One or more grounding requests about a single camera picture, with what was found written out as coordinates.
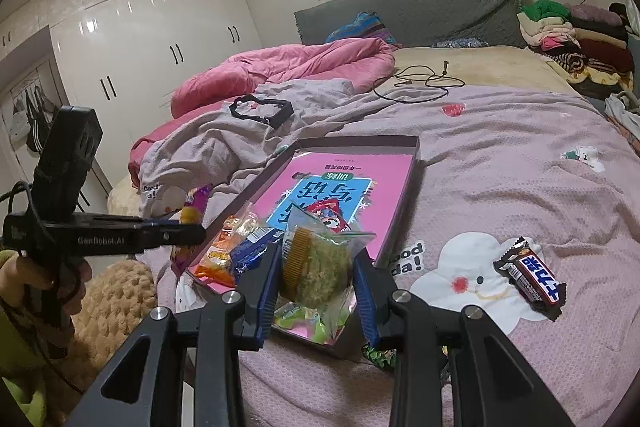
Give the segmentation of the person's left hand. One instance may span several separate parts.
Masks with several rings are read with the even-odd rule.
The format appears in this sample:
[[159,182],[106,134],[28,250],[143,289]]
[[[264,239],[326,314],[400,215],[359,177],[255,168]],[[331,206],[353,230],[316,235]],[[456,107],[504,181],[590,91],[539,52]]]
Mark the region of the person's left hand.
[[[17,309],[23,304],[27,286],[46,291],[52,287],[52,279],[32,260],[22,257],[15,251],[2,251],[6,257],[1,265],[1,299],[11,308]],[[81,300],[86,295],[86,284],[91,280],[92,270],[87,261],[79,265],[80,288],[78,293],[62,306],[62,310],[72,317],[81,310]]]

